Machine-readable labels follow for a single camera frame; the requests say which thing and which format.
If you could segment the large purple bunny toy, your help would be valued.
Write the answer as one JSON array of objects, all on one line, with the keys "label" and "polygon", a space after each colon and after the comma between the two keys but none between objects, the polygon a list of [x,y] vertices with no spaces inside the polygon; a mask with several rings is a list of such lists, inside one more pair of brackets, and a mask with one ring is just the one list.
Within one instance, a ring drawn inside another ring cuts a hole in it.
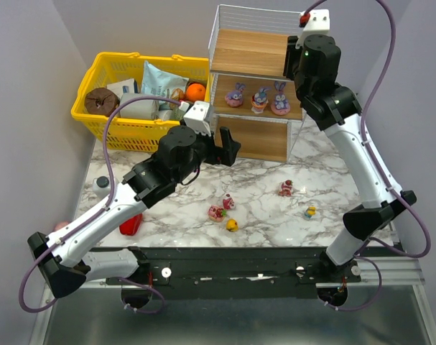
[{"label": "large purple bunny toy", "polygon": [[286,84],[286,82],[281,82],[278,80],[274,82],[276,93],[271,103],[271,110],[277,116],[287,115],[291,109],[289,101],[284,92]]}]

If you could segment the red white figure toy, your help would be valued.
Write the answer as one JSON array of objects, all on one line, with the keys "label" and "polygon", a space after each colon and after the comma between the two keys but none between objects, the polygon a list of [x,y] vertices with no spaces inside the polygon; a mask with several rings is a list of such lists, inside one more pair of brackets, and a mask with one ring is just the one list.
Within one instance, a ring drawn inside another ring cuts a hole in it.
[{"label": "red white figure toy", "polygon": [[281,183],[278,195],[279,196],[292,196],[292,181],[291,180],[285,180]]}]

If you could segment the yellow blue duck toy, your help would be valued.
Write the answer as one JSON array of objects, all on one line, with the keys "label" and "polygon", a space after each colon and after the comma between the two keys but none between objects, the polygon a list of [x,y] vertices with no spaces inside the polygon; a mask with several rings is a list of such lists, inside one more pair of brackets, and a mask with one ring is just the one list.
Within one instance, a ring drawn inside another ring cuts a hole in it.
[{"label": "yellow blue duck toy", "polygon": [[309,206],[304,212],[304,216],[307,219],[311,219],[315,214],[316,214],[316,207],[314,206]]}]

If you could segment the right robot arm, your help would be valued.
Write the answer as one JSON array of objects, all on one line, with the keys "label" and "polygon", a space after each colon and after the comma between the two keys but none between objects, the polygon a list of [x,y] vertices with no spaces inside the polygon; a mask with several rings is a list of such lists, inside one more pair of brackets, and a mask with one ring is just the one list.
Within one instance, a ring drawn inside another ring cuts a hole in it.
[{"label": "right robot arm", "polygon": [[351,89],[336,82],[341,51],[335,40],[314,34],[287,39],[283,75],[294,82],[296,97],[307,115],[339,151],[360,195],[361,204],[343,215],[344,229],[323,253],[333,270],[353,259],[371,235],[416,203],[391,176],[366,126],[361,106]]}]

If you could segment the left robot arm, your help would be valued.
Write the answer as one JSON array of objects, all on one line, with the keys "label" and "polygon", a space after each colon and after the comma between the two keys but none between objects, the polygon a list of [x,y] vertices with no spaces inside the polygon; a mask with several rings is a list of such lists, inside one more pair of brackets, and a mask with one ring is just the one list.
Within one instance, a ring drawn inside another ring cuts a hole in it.
[{"label": "left robot arm", "polygon": [[241,145],[228,128],[222,126],[219,132],[221,146],[188,126],[172,127],[158,150],[133,166],[91,210],[59,231],[31,235],[27,243],[52,294],[63,298],[89,280],[132,276],[139,262],[130,250],[104,254],[103,262],[90,260],[89,251],[122,223],[173,194],[187,176],[200,172],[202,163],[232,166]]}]

